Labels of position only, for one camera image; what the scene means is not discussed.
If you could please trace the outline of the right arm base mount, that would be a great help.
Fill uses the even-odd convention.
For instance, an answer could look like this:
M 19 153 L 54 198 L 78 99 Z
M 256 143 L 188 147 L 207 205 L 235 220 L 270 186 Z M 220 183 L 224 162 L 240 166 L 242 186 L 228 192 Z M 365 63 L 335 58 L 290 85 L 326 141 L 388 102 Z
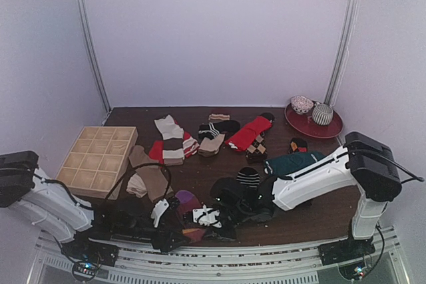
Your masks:
M 323 266 L 338 264 L 339 274 L 349 281 L 361 281 L 368 273 L 365 257 L 375 252 L 373 237 L 354 239 L 352 232 L 348 238 L 321 244 L 318 247 Z

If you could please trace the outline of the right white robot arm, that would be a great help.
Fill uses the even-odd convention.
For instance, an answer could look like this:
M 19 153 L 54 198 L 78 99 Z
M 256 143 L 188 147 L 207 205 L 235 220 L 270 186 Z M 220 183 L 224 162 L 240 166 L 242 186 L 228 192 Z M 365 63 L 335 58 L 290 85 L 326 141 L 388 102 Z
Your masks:
M 290 211 L 314 198 L 356 186 L 360 199 L 349 225 L 349 238 L 341 244 L 353 259 L 366 247 L 387 204 L 402 191 L 399 165 L 391 149 L 359 132 L 350 132 L 345 144 L 328 156 L 315 152 L 287 156 L 286 172 L 265 161 L 268 177 L 255 188 L 235 178 L 221 178 L 211 188 L 216 205 L 184 210 L 184 222 L 226 229 L 247 220 L 272 219 L 275 209 Z

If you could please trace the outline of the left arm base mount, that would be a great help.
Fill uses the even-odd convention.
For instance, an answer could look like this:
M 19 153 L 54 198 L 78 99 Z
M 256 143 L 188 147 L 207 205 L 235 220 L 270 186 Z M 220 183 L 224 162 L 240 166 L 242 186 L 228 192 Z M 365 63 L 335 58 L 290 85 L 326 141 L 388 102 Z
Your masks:
M 55 239 L 60 252 L 71 262 L 71 275 L 80 283 L 92 281 L 102 266 L 114 267 L 119 248 L 116 245 L 91 241 L 87 238 L 75 238 L 61 243 Z

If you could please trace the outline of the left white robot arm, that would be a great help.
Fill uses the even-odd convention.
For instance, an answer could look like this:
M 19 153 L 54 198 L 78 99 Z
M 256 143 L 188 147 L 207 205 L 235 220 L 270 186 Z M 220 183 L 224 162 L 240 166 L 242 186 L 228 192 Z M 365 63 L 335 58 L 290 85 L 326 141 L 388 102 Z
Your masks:
M 1 207 L 19 212 L 80 259 L 95 255 L 96 240 L 149 241 L 163 253 L 190 242 L 181 231 L 160 224 L 158 210 L 168 210 L 166 198 L 156 203 L 151 218 L 136 197 L 92 204 L 72 195 L 63 182 L 48 178 L 38 161 L 33 151 L 1 155 Z

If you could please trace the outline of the purple magenta striped sock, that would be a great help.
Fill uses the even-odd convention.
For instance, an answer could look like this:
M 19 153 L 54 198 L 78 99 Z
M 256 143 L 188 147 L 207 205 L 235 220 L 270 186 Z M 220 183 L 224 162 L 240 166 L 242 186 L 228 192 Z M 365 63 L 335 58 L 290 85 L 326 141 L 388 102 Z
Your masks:
M 179 205 L 176 208 L 176 216 L 183 226 L 183 235 L 190 239 L 190 243 L 201 241 L 206 229 L 194 223 L 192 215 L 194 209 L 201 208 L 198 198 L 187 190 L 177 191 L 175 197 L 179 201 Z

